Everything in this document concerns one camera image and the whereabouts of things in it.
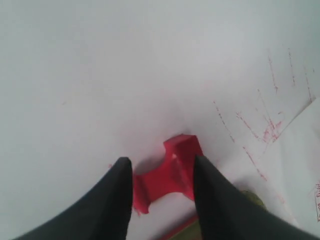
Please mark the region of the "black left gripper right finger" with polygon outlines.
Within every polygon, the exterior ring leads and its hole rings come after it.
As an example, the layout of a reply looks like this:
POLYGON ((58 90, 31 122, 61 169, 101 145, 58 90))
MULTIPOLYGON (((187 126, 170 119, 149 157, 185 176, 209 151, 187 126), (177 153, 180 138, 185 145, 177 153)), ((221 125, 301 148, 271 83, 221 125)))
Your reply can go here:
POLYGON ((205 157, 194 161, 194 201, 204 240, 313 240, 250 201, 205 157))

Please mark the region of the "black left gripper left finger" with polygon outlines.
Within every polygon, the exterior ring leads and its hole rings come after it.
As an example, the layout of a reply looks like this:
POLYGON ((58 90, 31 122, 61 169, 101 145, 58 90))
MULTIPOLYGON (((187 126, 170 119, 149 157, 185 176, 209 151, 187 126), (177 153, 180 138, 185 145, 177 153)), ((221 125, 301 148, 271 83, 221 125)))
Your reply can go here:
POLYGON ((132 162, 120 157, 81 199, 19 239, 124 240, 131 215, 132 162))

